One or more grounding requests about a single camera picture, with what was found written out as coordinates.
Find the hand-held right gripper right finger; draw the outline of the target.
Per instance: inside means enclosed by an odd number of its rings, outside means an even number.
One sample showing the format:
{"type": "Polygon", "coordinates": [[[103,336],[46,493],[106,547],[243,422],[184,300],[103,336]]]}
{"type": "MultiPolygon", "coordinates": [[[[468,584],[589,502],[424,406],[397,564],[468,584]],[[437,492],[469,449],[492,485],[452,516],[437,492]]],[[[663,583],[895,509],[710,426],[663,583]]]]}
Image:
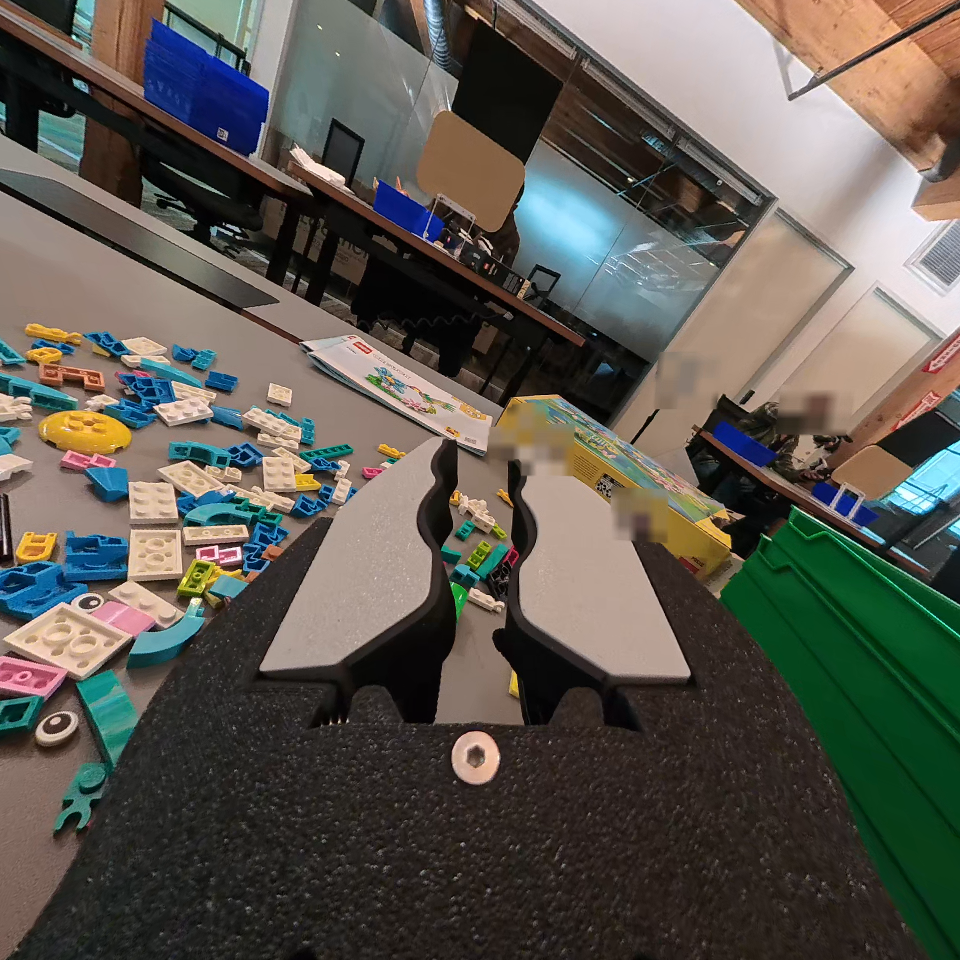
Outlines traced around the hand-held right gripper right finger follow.
{"type": "Polygon", "coordinates": [[[638,546],[611,504],[570,475],[513,460],[508,492],[518,558],[495,647],[516,674],[523,721],[546,725],[570,690],[587,689],[602,719],[634,726],[625,690],[692,677],[638,546]]]}

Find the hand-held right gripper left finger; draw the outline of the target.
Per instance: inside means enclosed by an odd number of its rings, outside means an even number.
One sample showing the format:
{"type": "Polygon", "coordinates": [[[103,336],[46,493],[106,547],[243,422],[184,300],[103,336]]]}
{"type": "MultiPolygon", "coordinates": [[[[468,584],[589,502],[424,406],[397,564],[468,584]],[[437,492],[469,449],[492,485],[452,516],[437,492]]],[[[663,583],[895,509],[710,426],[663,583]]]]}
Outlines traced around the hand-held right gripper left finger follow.
{"type": "Polygon", "coordinates": [[[383,687],[405,721],[433,723],[457,626],[441,555],[457,481],[457,444],[430,438],[342,506],[259,672],[333,684],[345,702],[383,687]]]}

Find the yellow lego set box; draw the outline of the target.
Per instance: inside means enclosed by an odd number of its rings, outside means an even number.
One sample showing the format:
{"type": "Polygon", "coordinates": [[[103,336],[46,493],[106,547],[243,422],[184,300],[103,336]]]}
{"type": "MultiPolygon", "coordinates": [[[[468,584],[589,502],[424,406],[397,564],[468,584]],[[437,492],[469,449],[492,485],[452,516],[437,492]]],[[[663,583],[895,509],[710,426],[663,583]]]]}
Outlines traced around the yellow lego set box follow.
{"type": "Polygon", "coordinates": [[[717,524],[725,507],[557,394],[510,400],[489,441],[527,474],[573,476],[616,507],[637,498],[627,491],[641,490],[653,533],[699,580],[730,557],[730,536],[717,524]]]}

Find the pile of mixed lego bricks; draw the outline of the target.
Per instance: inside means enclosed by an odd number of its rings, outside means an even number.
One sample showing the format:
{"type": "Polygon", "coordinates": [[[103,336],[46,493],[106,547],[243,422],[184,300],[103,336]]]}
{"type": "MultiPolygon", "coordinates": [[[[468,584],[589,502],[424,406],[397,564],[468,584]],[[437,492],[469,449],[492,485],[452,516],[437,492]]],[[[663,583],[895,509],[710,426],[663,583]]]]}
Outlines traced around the pile of mixed lego bricks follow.
{"type": "MultiPolygon", "coordinates": [[[[51,414],[77,411],[53,390],[59,376],[103,388],[97,370],[50,366],[43,383],[4,378],[2,390],[25,418],[32,389],[33,405],[51,414]]],[[[131,395],[79,411],[128,428],[158,420],[168,431],[215,416],[199,394],[177,397],[131,370],[124,378],[131,395]]],[[[149,479],[130,480],[106,455],[60,451],[63,467],[85,467],[97,498],[126,505],[129,536],[66,530],[55,562],[55,533],[27,532],[19,565],[2,571],[2,617],[17,620],[2,636],[2,681],[25,684],[2,701],[2,736],[31,732],[41,750],[69,751],[78,716],[44,713],[44,700],[46,687],[70,678],[99,745],[98,760],[71,779],[54,834],[88,828],[131,740],[124,798],[144,787],[144,810],[164,819],[167,807],[198,799],[201,786],[219,795],[246,774],[261,783],[280,755],[308,755],[294,743],[318,738],[327,722],[433,731],[433,723],[405,721],[383,686],[364,686],[346,702],[333,683],[259,672],[332,520],[355,496],[349,446],[302,453],[312,471],[330,474],[326,486],[298,474],[292,452],[261,456],[249,444],[222,448],[186,435],[171,438],[169,462],[149,479]]]]}

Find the yellow round lego dish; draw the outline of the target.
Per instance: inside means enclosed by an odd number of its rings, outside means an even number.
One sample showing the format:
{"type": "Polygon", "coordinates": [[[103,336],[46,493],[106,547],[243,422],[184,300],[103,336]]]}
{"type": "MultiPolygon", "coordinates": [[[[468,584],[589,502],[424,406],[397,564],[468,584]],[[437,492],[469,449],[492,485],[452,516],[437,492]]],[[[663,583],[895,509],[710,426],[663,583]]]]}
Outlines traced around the yellow round lego dish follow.
{"type": "Polygon", "coordinates": [[[131,429],[120,420],[92,411],[62,411],[44,417],[37,432],[42,441],[57,450],[84,455],[110,455],[126,449],[131,429]]]}

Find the closed instruction booklet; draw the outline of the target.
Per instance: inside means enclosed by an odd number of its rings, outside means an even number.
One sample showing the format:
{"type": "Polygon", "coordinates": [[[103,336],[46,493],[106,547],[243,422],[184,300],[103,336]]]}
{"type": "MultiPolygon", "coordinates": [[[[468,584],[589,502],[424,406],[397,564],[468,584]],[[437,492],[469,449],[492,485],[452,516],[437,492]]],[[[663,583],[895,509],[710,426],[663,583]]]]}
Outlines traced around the closed instruction booklet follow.
{"type": "Polygon", "coordinates": [[[300,348],[331,378],[424,428],[484,456],[495,419],[405,368],[361,337],[302,341],[300,348]]]}

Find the blue plastic bin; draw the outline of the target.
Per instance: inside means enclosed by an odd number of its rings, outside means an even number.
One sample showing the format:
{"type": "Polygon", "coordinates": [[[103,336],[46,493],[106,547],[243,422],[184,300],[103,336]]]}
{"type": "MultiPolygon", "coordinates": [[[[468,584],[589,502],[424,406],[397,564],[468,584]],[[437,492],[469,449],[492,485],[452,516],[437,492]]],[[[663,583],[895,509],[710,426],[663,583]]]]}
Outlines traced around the blue plastic bin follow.
{"type": "Polygon", "coordinates": [[[820,482],[813,486],[811,493],[812,497],[827,509],[857,527],[869,526],[880,516],[866,506],[865,499],[851,487],[837,487],[829,482],[820,482]]]}
{"type": "Polygon", "coordinates": [[[374,194],[373,210],[407,232],[433,244],[444,229],[444,221],[402,191],[379,179],[374,194]]]}
{"type": "Polygon", "coordinates": [[[726,421],[717,423],[711,436],[724,448],[754,466],[765,468],[776,460],[774,450],[726,421]]]}

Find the long wooden desk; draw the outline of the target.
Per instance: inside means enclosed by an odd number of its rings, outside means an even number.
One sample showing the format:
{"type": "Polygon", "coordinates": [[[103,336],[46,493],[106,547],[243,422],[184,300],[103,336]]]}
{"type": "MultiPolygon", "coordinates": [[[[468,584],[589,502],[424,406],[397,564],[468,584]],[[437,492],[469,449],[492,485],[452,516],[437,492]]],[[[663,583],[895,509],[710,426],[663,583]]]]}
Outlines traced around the long wooden desk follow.
{"type": "Polygon", "coordinates": [[[703,441],[718,456],[721,465],[720,471],[716,477],[703,481],[701,490],[708,496],[713,496],[714,491],[721,480],[728,475],[750,476],[760,486],[773,492],[777,498],[777,509],[782,513],[783,505],[789,502],[796,505],[811,517],[819,522],[829,526],[835,531],[845,535],[849,539],[857,541],[861,546],[869,549],[870,552],[883,557],[889,563],[910,573],[912,576],[930,582],[933,574],[929,569],[915,561],[896,547],[883,547],[882,541],[877,539],[869,531],[862,529],[845,517],[842,517],[831,511],[825,504],[813,497],[804,487],[786,482],[779,474],[776,474],[768,467],[761,467],[740,457],[737,452],[728,449],[722,442],[714,438],[714,435],[703,428],[697,428],[694,433],[696,440],[703,441]]]}
{"type": "Polygon", "coordinates": [[[2,2],[5,133],[36,152],[45,101],[61,102],[159,161],[250,204],[270,196],[286,205],[266,278],[282,285],[302,214],[313,205],[303,184],[256,157],[221,145],[148,102],[142,86],[85,52],[23,7],[2,2]]]}
{"type": "Polygon", "coordinates": [[[524,350],[519,368],[500,394],[506,407],[522,389],[523,380],[540,362],[544,345],[569,342],[576,348],[584,337],[528,302],[509,294],[483,275],[425,239],[386,219],[345,187],[325,180],[309,166],[309,157],[292,155],[288,173],[304,183],[314,196],[316,211],[326,227],[318,260],[305,291],[306,301],[319,306],[330,280],[340,241],[363,249],[370,259],[387,264],[430,294],[443,297],[498,330],[524,350]]]}

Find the stacked green plastic bins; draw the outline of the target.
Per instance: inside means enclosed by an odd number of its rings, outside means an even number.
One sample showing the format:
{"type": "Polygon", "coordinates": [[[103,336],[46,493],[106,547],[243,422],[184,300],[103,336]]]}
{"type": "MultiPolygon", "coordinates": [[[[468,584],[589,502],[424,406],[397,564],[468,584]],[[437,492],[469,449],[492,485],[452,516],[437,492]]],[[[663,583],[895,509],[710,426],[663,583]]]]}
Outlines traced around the stacked green plastic bins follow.
{"type": "Polygon", "coordinates": [[[958,958],[958,605],[800,510],[721,602],[800,702],[900,915],[958,958]]]}

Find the black electronic device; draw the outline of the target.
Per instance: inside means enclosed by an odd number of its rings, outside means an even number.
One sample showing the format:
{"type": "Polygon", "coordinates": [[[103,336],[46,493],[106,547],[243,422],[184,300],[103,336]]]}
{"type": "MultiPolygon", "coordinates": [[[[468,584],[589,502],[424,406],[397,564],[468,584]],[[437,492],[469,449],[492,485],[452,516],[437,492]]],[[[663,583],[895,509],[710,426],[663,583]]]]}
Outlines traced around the black electronic device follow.
{"type": "Polygon", "coordinates": [[[477,276],[489,281],[508,294],[522,297],[527,287],[527,278],[486,252],[483,246],[466,241],[458,255],[459,262],[477,276]]]}

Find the wooden pillar with red signs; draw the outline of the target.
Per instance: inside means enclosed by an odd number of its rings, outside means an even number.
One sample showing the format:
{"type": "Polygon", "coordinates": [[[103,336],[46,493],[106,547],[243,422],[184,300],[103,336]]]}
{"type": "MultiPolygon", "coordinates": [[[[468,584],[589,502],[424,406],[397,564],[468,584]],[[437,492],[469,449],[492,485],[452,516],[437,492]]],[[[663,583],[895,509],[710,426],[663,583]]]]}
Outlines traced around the wooden pillar with red signs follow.
{"type": "Polygon", "coordinates": [[[865,447],[935,409],[959,385],[959,331],[940,344],[853,429],[831,458],[839,467],[865,447]]]}

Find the black office chair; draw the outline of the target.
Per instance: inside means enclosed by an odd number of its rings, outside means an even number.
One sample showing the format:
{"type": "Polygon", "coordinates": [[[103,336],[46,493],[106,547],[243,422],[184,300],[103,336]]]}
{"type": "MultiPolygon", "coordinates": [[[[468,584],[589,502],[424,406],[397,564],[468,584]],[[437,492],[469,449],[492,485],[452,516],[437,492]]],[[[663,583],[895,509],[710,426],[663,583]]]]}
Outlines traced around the black office chair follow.
{"type": "Polygon", "coordinates": [[[194,225],[185,233],[205,246],[212,246],[214,230],[225,229],[241,244],[248,244],[250,233],[263,229],[258,208],[198,184],[145,150],[140,153],[140,171],[159,190],[155,205],[160,210],[176,210],[191,217],[194,225]]]}

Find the white paper stack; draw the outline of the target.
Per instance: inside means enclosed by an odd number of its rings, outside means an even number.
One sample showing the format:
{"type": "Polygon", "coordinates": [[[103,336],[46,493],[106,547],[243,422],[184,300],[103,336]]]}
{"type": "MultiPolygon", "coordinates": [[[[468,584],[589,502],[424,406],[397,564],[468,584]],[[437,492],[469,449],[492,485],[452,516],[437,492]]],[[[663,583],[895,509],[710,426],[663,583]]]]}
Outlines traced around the white paper stack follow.
{"type": "Polygon", "coordinates": [[[342,174],[330,169],[322,163],[317,162],[300,146],[293,145],[289,150],[289,153],[289,172],[291,174],[295,174],[299,177],[300,173],[298,171],[305,171],[311,176],[319,178],[331,186],[336,186],[339,188],[346,187],[346,179],[342,174]]]}

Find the black framed monitor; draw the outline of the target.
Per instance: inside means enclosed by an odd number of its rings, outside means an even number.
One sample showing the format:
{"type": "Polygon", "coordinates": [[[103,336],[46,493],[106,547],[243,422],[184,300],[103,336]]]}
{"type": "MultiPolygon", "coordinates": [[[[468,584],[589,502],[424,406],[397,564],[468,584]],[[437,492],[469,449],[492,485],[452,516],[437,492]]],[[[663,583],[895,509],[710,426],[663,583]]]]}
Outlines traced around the black framed monitor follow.
{"type": "Polygon", "coordinates": [[[336,118],[331,119],[320,163],[341,175],[347,188],[354,183],[365,138],[336,118]]]}

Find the white air vent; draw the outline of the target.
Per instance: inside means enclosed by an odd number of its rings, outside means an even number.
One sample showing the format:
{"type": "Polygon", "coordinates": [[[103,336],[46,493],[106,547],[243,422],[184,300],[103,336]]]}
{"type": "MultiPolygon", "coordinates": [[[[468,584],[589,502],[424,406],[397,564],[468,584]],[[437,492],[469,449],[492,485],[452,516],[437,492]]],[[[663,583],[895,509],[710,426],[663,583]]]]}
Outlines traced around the white air vent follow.
{"type": "Polygon", "coordinates": [[[952,293],[959,283],[959,220],[939,225],[905,267],[940,296],[952,293]]]}

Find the stack of blue bins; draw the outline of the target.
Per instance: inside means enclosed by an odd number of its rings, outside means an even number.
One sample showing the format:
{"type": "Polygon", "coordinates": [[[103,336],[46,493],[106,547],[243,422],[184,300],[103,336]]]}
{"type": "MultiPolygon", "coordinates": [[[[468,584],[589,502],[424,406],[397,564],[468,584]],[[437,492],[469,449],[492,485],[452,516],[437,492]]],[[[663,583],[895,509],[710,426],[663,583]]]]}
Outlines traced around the stack of blue bins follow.
{"type": "Polygon", "coordinates": [[[151,22],[144,97],[222,146],[249,156],[269,112],[269,90],[158,20],[151,22]]]}

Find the black hanging panel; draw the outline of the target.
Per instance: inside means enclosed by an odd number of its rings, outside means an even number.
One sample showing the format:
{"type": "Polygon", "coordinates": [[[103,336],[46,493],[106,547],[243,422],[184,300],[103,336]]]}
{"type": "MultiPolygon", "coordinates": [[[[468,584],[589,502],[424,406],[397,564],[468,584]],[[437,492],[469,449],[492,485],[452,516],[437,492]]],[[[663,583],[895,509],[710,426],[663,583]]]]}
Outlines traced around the black hanging panel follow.
{"type": "Polygon", "coordinates": [[[507,38],[478,22],[451,111],[526,163],[563,85],[507,38]]]}

